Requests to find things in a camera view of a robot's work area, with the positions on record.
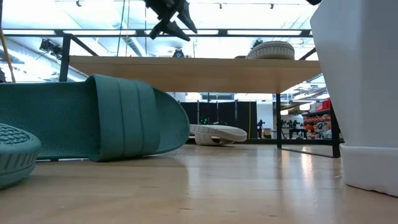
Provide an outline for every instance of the black metal frame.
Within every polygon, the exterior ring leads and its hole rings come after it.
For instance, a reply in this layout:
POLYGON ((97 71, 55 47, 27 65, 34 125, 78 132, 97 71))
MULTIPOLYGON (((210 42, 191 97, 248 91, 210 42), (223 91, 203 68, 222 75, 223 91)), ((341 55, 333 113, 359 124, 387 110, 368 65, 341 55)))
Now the black metal frame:
MULTIPOLYGON (((314 54, 317 50, 313 48, 311 51, 309 51, 307 54, 305 54, 300 60, 305 60, 312 54, 314 54)), ((317 154, 317 153, 312 153, 312 152, 304 152, 304 151, 299 151, 299 150, 294 150, 294 149, 284 149, 282 147, 283 144, 295 144, 296 142, 301 142, 301 144, 314 144, 314 143, 319 143, 321 141, 314 141, 314 140, 292 140, 292 139, 282 139, 282 120, 280 118, 280 93, 276 94, 276 131, 277 131, 277 139, 276 139, 276 144, 278 149, 281 150, 286 150, 286 151, 292 151, 292 152, 301 152, 304 154, 310 154, 310 155, 315 155, 315 156, 324 156, 324 157, 330 157, 330 158, 340 158, 340 128, 338 126, 337 118, 335 111, 333 110, 333 105, 330 107, 330 117, 331 117, 331 140, 322 140, 324 143, 327 145, 332 146, 332 156, 328 156, 325 154, 317 154)))
MULTIPOLYGON (((4 29, 4 31, 9 30, 49 30, 54 31, 54 34, 5 34, 6 37, 64 37, 65 34, 70 34, 73 31, 81 32, 81 31, 118 31, 115 29, 4 29)), ((201 30, 213 30, 217 31, 214 34, 187 34, 189 37, 288 37, 288 38, 311 38, 311 30, 310 29, 198 29, 198 33, 201 30), (228 31, 300 31, 299 35, 280 35, 280 34, 229 34, 228 31)), ((149 37, 146 31, 150 31, 150 29, 122 29, 121 32, 133 32, 129 34, 129 37, 149 37)), ((90 34, 90 35, 81 35, 74 34, 75 37, 125 37, 125 35, 119 34, 111 34, 111 35, 101 35, 101 34, 90 34)), ((168 34, 162 34, 158 37, 171 37, 168 34)))
POLYGON ((91 50, 87 45, 85 45, 81 40, 75 37, 73 34, 64 34, 62 40, 62 58, 61 58, 61 69, 60 69, 60 82, 66 82, 68 80, 69 71, 69 55, 70 55, 70 42, 74 41, 80 47, 85 49, 92 56, 98 56, 93 50, 91 50))

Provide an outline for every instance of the fluorescent light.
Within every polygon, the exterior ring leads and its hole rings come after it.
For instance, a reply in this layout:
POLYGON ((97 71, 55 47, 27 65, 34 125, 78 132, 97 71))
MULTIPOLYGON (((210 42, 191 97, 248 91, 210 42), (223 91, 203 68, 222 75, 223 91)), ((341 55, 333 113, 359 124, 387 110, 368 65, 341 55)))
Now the fluorescent light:
POLYGON ((55 35, 54 30, 3 30, 3 33, 21 35, 55 35))
MULTIPOLYGON (((198 30, 198 33, 194 33, 192 30, 182 30, 187 35, 216 35, 218 30, 198 30)), ((146 34, 150 34, 151 30, 145 30, 146 34)))
POLYGON ((135 35, 135 30, 65 30, 63 31, 66 34, 73 35, 135 35))
POLYGON ((229 30, 231 35, 300 35, 300 30, 229 30))
POLYGON ((282 110, 280 111, 280 115, 288 115, 289 111, 288 110, 282 110))

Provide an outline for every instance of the shelf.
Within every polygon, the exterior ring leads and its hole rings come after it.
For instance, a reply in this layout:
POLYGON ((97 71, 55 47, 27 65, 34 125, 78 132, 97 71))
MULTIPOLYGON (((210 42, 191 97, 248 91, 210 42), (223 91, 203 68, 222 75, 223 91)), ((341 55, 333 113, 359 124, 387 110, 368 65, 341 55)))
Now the shelf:
POLYGON ((87 74, 141 80, 163 91, 281 93, 318 75, 318 61, 71 56, 87 74))
POLYGON ((302 116, 315 116, 315 115, 324 115, 324 114, 330 114, 330 110, 322 110, 322 111, 306 113, 306 114, 301 114, 301 115, 302 116))

